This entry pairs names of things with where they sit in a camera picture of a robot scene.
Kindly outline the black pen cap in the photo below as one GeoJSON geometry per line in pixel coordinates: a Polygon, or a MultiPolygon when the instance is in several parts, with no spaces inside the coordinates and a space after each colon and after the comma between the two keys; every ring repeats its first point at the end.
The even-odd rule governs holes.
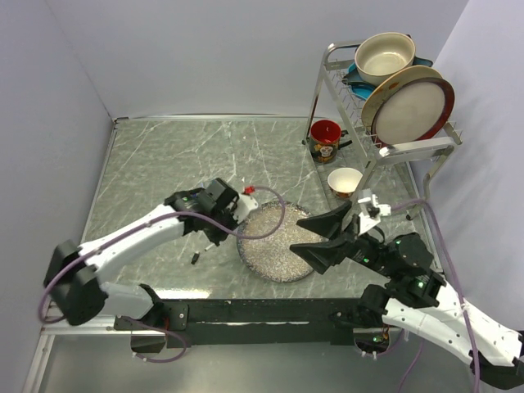
{"type": "Polygon", "coordinates": [[[200,254],[198,252],[194,253],[191,259],[191,264],[195,264],[200,259],[200,254]]]}

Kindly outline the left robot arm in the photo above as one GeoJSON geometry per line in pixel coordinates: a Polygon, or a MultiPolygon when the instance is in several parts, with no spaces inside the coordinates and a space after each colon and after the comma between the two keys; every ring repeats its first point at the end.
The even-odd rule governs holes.
{"type": "Polygon", "coordinates": [[[97,240],[57,245],[44,278],[46,296],[71,326],[99,314],[123,314],[151,329],[162,320],[155,292],[111,279],[148,251],[194,232],[218,245],[258,207],[250,195],[237,192],[221,178],[207,187],[175,192],[150,213],[97,240]]]}

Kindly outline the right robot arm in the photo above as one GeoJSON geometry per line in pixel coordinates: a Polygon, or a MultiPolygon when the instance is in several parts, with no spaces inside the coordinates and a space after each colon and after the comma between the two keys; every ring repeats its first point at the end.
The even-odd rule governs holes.
{"type": "Polygon", "coordinates": [[[350,204],[298,220],[297,226],[326,240],[290,247],[317,273],[349,259],[387,278],[384,286],[368,285],[349,309],[333,312],[332,320],[359,328],[379,323],[402,328],[467,364],[476,383],[500,390],[522,386],[523,333],[480,311],[433,270],[433,256],[418,233],[391,242],[371,236],[395,208],[378,203],[375,196],[361,198],[359,205],[360,213],[347,226],[342,220],[350,204]]]}

